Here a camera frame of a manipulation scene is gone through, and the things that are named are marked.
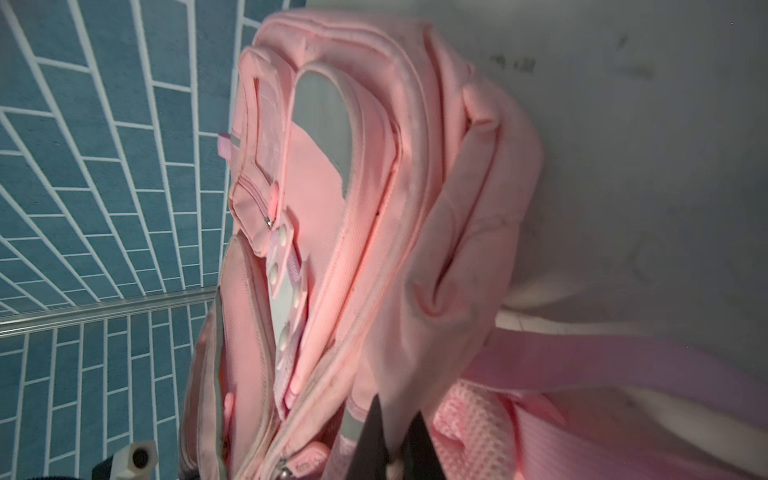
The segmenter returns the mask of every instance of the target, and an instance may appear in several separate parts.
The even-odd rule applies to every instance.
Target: white surface
[[[547,157],[516,275],[593,282],[539,314],[637,323],[768,379],[768,2],[309,4],[428,19],[531,115]]]

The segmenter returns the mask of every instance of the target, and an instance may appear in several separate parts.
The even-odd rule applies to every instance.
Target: blue tile wall
[[[176,480],[190,335],[205,314],[198,303],[0,338],[0,475],[90,478],[118,449],[155,439],[153,478]]]
[[[303,6],[9,0],[0,316],[216,284],[231,232],[216,134],[239,49],[286,3]]]

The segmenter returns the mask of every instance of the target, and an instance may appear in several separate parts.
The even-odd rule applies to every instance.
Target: pink backpack
[[[451,480],[745,478],[588,439],[541,394],[640,386],[768,427],[764,384],[687,347],[495,327],[541,144],[432,27],[283,12],[238,68],[234,229],[180,478],[344,478],[377,394],[389,451],[422,412]]]

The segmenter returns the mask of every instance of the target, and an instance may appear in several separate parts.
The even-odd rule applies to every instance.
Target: black hole
[[[144,468],[149,463],[149,452],[146,449],[134,450],[134,465],[136,468]]]

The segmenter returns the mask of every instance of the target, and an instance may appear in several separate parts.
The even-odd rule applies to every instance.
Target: backpack
[[[636,385],[768,425],[764,384],[685,346],[496,326],[541,143],[434,28],[281,12],[238,71],[179,478],[344,478],[376,395],[388,451],[421,412],[450,479],[743,478],[582,438],[541,394]]]

